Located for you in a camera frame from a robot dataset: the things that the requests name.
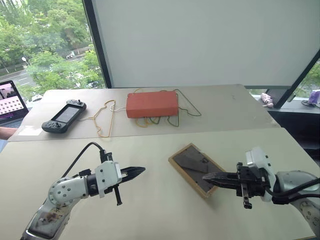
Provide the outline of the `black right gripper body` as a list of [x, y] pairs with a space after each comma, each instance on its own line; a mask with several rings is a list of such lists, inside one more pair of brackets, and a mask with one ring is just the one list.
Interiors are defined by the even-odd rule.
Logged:
[[252, 209], [249, 198], [263, 197], [266, 193], [261, 178], [255, 176], [248, 166], [244, 166], [242, 162], [236, 165], [236, 175], [239, 186], [236, 187], [236, 195], [242, 197], [243, 207]]

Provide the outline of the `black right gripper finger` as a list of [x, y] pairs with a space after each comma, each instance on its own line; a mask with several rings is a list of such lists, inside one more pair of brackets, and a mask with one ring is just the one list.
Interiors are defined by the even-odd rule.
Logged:
[[238, 188], [238, 180], [237, 179], [232, 179], [228, 178], [226, 176], [221, 176], [221, 175], [205, 175], [202, 177], [202, 179], [210, 183], [212, 185], [215, 185], [220, 188], [225, 188], [225, 189], [234, 189], [236, 190]]
[[237, 173], [232, 172], [213, 172], [212, 177], [213, 180], [237, 180]]

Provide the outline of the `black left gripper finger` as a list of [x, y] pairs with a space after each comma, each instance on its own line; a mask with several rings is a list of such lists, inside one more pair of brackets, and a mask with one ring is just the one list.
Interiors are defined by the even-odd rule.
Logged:
[[146, 170], [142, 166], [130, 166], [121, 169], [121, 174], [126, 176], [138, 176]]
[[139, 176], [142, 172], [141, 171], [126, 171], [123, 173], [123, 177], [121, 182], [128, 182]]

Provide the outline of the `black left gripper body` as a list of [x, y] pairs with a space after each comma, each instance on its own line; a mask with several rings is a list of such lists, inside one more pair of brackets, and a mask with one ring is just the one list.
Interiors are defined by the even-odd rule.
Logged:
[[121, 199], [121, 195], [120, 195], [120, 191], [119, 191], [119, 185], [120, 184], [117, 183], [117, 184], [110, 186], [104, 190], [105, 195], [114, 192], [118, 206], [123, 204], [122, 199]]

